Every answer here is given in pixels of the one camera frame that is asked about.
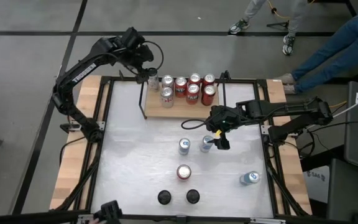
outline white sneaker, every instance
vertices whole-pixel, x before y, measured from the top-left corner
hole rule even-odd
[[[245,30],[249,27],[249,23],[246,22],[244,19],[240,19],[238,22],[230,26],[229,33],[230,34],[237,34],[238,32]]]
[[[284,93],[286,95],[293,95],[296,94],[295,87],[293,85],[283,85]]]
[[[277,77],[275,79],[281,80],[281,82],[283,82],[283,84],[294,84],[295,83],[295,79],[293,78],[291,73],[287,73],[284,74],[280,77]]]
[[[285,55],[291,55],[293,52],[293,44],[295,43],[295,37],[289,37],[288,35],[286,35],[283,39],[283,42],[283,53]]]

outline gray floor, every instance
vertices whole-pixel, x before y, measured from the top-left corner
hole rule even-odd
[[[272,1],[283,15],[290,15],[291,1]],[[249,0],[99,0],[88,1],[80,31],[123,31],[134,26],[144,31],[227,31],[238,20]],[[358,1],[352,0],[358,12]],[[71,31],[81,0],[0,0],[0,30]],[[342,4],[314,4],[301,31],[334,32],[351,18]],[[265,25],[282,21],[266,4],[252,20],[250,32],[273,32]],[[99,37],[77,37],[68,68],[82,59]],[[47,105],[54,79],[62,64],[69,36],[0,36],[0,215],[11,211]],[[165,52],[161,73],[174,76],[190,72],[220,73],[236,78],[273,78],[296,68],[327,37],[302,37],[295,53],[281,53],[281,37],[147,36]],[[160,59],[155,53],[157,63]],[[94,74],[117,75],[120,66],[104,66]],[[350,71],[342,76],[355,74]],[[330,105],[346,100],[345,85],[323,85],[288,100],[319,96]],[[58,153],[66,134],[58,125],[65,117],[53,113],[24,212],[46,211],[58,172]],[[343,142],[343,127],[320,132],[327,147]],[[300,146],[309,141],[298,140]],[[316,151],[324,148],[318,144]]]

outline black can lid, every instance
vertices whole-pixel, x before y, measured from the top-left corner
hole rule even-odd
[[[162,205],[166,205],[171,201],[171,193],[167,190],[162,190],[158,193],[158,202]]]
[[[197,203],[200,200],[200,194],[197,190],[191,189],[187,192],[186,198],[190,203]]]

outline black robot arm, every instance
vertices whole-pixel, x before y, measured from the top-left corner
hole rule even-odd
[[[126,30],[122,37],[100,38],[91,48],[90,53],[74,67],[56,80],[52,100],[57,110],[71,116],[81,125],[81,131],[90,142],[98,142],[102,137],[99,125],[92,118],[87,118],[74,104],[73,87],[77,85],[100,65],[123,64],[136,74],[138,83],[148,79],[148,74],[155,68],[144,69],[144,62],[154,59],[150,49],[143,45],[145,39],[133,28]]]
[[[272,117],[300,115],[282,126],[272,126],[268,129],[270,142],[273,144],[283,144],[289,134],[311,124],[327,125],[333,119],[328,104],[317,97],[288,103],[250,100],[236,103],[235,108],[212,106],[209,115],[206,129],[219,133],[220,139],[214,140],[218,149],[230,149],[225,133],[243,125],[263,124]]]

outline metal bracket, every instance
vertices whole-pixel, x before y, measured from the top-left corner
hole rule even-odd
[[[276,220],[272,218],[251,218],[251,223],[259,224],[285,224],[285,220]]]
[[[99,130],[104,131],[106,122],[104,121],[97,121],[97,124],[99,125]],[[70,127],[68,127],[68,131],[80,131],[81,125],[78,124],[76,121],[70,121]]]
[[[77,224],[85,224],[85,221],[91,220],[93,220],[93,214],[79,215],[77,219]]]
[[[269,135],[268,129],[269,129],[270,127],[271,127],[271,125],[261,125],[261,126],[260,126],[260,132],[262,133],[262,135]],[[291,133],[291,134],[289,134],[288,136],[296,137],[296,136],[298,136],[298,134]]]

